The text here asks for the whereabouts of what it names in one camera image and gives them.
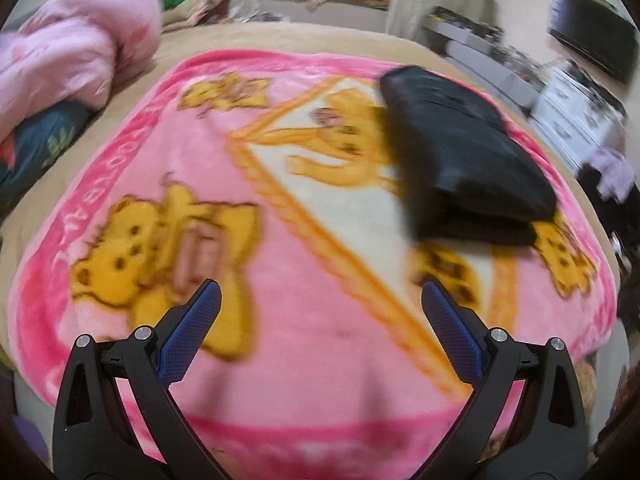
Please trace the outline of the pile of folded clothes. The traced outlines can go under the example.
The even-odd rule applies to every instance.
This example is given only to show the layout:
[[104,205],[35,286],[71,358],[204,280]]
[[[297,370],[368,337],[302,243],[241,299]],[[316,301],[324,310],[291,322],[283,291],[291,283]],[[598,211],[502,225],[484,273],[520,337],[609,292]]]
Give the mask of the pile of folded clothes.
[[162,0],[163,32],[213,25],[228,18],[230,0]]

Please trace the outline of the pink quilted comforter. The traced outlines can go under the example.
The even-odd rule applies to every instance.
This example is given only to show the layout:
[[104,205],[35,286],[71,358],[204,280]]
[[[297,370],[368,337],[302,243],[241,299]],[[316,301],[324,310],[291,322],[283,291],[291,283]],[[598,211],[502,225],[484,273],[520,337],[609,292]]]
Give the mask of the pink quilted comforter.
[[100,110],[160,46],[162,0],[48,0],[1,35],[1,136],[65,100]]

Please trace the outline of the black leather jacket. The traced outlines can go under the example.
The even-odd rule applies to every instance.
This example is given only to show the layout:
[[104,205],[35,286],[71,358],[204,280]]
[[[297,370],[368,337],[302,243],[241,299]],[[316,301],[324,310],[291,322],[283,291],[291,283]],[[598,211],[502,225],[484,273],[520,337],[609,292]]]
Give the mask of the black leather jacket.
[[378,81],[385,143],[412,237],[532,246],[558,200],[494,104],[419,66]]

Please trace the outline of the lilac garment on chair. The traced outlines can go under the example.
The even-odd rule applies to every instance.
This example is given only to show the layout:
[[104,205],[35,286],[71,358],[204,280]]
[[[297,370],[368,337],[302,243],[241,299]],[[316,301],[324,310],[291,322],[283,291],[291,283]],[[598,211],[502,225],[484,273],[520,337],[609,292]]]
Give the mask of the lilac garment on chair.
[[587,165],[600,174],[597,191],[602,200],[622,204],[634,187],[636,174],[626,157],[612,148],[599,148],[587,159]]

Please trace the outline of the white drawer cabinet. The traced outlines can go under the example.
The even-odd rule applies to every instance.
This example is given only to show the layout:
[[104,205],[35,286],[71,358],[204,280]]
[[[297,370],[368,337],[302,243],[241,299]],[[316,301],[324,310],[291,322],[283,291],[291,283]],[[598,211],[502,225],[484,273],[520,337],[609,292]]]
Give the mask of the white drawer cabinet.
[[624,150],[623,116],[559,68],[551,71],[528,122],[572,174],[599,148]]

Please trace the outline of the dark teal floral pillow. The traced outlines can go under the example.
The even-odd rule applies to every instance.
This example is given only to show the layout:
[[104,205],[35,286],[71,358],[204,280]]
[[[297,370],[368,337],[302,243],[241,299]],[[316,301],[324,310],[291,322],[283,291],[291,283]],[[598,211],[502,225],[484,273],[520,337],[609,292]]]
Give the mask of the dark teal floral pillow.
[[25,119],[1,142],[2,214],[82,136],[95,114],[79,102],[59,102]]

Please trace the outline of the black flat television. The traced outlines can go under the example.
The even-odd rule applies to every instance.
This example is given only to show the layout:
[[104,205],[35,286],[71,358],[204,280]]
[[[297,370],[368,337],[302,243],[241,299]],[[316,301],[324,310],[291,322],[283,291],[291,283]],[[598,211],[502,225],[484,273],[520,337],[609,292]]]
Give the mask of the black flat television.
[[548,33],[623,84],[634,76],[636,28],[609,6],[596,0],[552,0]]

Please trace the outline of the grey white vanity desk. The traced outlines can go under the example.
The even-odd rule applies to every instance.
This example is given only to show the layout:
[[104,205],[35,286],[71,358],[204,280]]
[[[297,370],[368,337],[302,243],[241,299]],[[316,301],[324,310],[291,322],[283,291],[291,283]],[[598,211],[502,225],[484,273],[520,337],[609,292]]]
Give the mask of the grey white vanity desk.
[[528,116],[544,88],[540,65],[503,43],[496,10],[495,0],[463,0],[457,11],[433,6],[422,18],[421,30],[427,47],[512,110]]

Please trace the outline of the pink cartoon fleece blanket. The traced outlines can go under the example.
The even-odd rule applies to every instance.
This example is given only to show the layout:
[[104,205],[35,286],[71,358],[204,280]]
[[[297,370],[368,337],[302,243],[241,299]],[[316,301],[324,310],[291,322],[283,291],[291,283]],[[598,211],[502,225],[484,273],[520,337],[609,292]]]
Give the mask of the pink cartoon fleece blanket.
[[581,360],[617,287],[560,170],[480,104],[558,199],[536,243],[417,242],[383,126],[385,62],[227,50],[168,73],[1,269],[11,356],[54,403],[81,334],[128,336],[206,278],[222,309],[171,387],[208,446],[252,479],[405,479],[470,394],[420,306],[438,278],[489,326]]

